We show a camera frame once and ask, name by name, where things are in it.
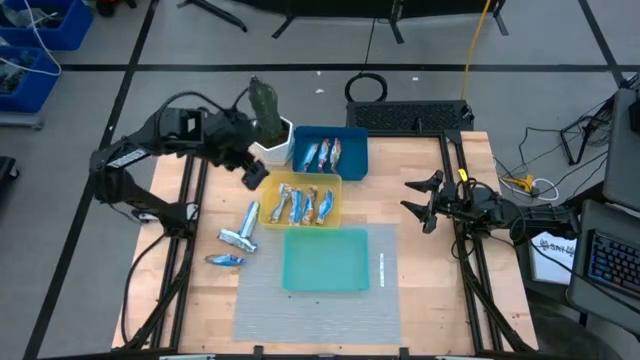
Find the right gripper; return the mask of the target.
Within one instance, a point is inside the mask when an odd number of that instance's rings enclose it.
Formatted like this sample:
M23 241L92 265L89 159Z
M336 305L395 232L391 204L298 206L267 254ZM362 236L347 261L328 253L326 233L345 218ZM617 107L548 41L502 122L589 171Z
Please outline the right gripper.
M444 173L437 170L429 179L405 182L413 190L427 193L438 191ZM427 205L419 205L406 200L400 202L423 224L422 232L432 233L437 226L436 214L468 225L497 226L501 223L501 196L481 182L460 182L459 186L443 188Z

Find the grey keyboard tray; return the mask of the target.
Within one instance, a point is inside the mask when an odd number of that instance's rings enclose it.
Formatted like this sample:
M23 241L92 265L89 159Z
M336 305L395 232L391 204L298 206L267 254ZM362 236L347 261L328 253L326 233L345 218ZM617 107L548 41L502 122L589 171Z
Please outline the grey keyboard tray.
M586 275L587 240L591 230L607 233L640 245L640 217L592 200L578 210L580 235L567 299L582 312L597 315L640 336L640 300L606 287Z

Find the black partition panel with feet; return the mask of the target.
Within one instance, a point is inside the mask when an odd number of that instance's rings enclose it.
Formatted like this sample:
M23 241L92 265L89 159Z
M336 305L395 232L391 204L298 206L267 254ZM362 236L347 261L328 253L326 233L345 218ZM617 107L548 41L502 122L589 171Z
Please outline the black partition panel with feet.
M503 36L509 32L501 17L506 0L231 0L259 10L285 16L284 23L272 34L274 39L296 18L371 18L385 19L397 44L404 39L398 22L420 18L472 13L491 13Z

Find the green cactus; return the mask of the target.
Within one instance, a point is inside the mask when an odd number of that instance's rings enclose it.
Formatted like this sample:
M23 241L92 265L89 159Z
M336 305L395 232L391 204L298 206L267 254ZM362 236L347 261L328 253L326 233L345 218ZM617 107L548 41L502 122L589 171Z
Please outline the green cactus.
M253 76L249 82L249 101L256 115L259 143L265 148L283 143L287 139L288 127L281 120L274 88Z

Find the backlit keyboard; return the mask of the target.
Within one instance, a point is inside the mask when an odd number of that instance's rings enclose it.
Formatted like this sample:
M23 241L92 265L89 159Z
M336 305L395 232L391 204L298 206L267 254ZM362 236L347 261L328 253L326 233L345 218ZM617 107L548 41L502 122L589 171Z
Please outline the backlit keyboard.
M591 230L586 275L626 296L640 300L640 245Z

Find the white hexagonal plant pot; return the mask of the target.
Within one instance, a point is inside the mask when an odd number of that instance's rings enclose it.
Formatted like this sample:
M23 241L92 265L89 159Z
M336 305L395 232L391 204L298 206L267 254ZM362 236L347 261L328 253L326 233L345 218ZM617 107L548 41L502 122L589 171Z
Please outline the white hexagonal plant pot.
M282 124L287 130L286 140L277 146L270 148L263 147L260 143L254 142L249 147L249 152L258 160L261 160L267 167L284 166L293 155L294 150L294 126L285 117L280 117Z

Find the blue silver granola bar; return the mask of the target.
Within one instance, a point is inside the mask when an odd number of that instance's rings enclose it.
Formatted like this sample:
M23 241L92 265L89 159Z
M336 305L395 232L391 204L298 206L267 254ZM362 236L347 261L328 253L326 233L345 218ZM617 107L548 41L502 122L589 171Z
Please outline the blue silver granola bar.
M244 216L243 223L239 230L239 236L241 238L249 239L251 237L259 216L259 208L260 203L258 201L252 201L249 204L247 212Z

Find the black floor object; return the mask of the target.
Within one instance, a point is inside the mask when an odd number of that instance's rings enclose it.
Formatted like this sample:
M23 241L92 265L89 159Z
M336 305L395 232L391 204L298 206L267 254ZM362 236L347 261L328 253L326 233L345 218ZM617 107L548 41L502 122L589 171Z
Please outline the black floor object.
M20 172L14 158L0 156L0 193L6 190L18 177Z

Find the grey desk surface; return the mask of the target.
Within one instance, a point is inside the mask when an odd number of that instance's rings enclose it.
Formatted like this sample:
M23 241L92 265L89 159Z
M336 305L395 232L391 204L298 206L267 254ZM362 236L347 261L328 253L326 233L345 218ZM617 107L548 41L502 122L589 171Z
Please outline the grey desk surface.
M604 196L640 212L640 92L620 89L614 97Z

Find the black mesh case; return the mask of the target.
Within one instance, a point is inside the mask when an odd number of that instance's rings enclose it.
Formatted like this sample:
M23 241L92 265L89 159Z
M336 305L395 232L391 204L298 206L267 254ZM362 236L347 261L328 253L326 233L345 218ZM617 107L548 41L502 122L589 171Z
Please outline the black mesh case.
M472 131L475 119L463 100L350 102L346 109L348 127L378 134Z

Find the black aluminium rig frame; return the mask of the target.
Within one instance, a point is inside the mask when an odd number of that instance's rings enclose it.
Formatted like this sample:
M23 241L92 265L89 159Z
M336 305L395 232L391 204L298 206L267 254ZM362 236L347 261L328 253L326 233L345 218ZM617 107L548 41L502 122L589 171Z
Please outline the black aluminium rig frame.
M444 342L433 335L426 313L439 299L445 300L444 316L462 328L463 345L476 355L485 353L484 333L493 341L495 357L524 357L534 352L534 339L519 334L518 319L528 314L523 281L514 274L508 292L500 293L490 280L487 265L489 247L474 245L472 257L451 258L445 242L464 243L453 220L443 220L437 230L425 236L400 206L409 175L441 169L446 182L456 183L462 173L487 169L487 158L473 155L478 145L488 149L487 136L480 132L455 130L405 136L390 134L368 141L368 175L358 182L342 179L341 225L396 224L401 230L398 282L403 341L399 345L331 344L330 350L343 356L421 356ZM239 274L202 262L207 251L229 250L217 235L227 225L241 222L247 204L260 203L262 191L249 191L236 174L215 170L192 159L162 159L153 185L167 190L172 180L183 178L194 190L201 214L189 238L172 239L165 257L151 255L134 276L132 303L145 297L148 281L159 276L160 293L147 320L128 339L116 337L113 354L119 357L175 355L190 351L220 352L245 357L253 345L231 337L230 310L236 304Z

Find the yellow plastic bin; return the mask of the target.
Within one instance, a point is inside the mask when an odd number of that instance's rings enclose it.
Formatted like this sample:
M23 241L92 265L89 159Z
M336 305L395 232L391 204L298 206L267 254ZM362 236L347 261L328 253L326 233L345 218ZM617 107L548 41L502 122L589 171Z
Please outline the yellow plastic bin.
M318 187L318 194L315 200L315 214L312 223L310 225L303 225L302 223L300 223L296 226L306 226L311 228L337 228L340 226L342 178L339 175L332 174L299 173L291 171L273 171L260 185L259 189L262 191L262 198L260 201L258 220L261 225L276 229L285 229L292 227L289 224L291 197L284 207L280 221L275 224L271 224L269 222L270 214L276 207L279 200L278 188L281 183L288 183L291 186L292 190L301 189L303 191L301 220L305 194L308 187L310 185L315 185ZM318 225L316 223L318 207L324 200L325 193L328 189L331 189L334 192L333 208L327 216L325 223L323 225Z

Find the yellow plug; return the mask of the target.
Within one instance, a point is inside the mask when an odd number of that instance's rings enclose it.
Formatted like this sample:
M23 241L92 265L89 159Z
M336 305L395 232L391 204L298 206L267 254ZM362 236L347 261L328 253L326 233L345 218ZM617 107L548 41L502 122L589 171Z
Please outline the yellow plug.
M500 181L512 191L514 191L513 185L515 185L519 187L523 194L534 194L535 186L533 185L534 177L532 175L526 175L523 178L501 177Z

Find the grey dolly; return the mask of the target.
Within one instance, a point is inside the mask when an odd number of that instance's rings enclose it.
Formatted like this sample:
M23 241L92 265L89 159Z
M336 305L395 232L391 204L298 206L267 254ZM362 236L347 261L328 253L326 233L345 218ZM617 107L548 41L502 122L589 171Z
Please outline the grey dolly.
M41 130L43 126L44 121L38 115L0 112L0 127L21 127Z

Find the white paper sheet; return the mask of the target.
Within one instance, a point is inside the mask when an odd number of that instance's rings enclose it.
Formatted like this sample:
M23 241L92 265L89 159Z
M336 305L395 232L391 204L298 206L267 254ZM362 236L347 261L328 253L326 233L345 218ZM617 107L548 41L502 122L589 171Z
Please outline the white paper sheet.
M531 239L530 263L534 281L569 285L577 240L543 232Z

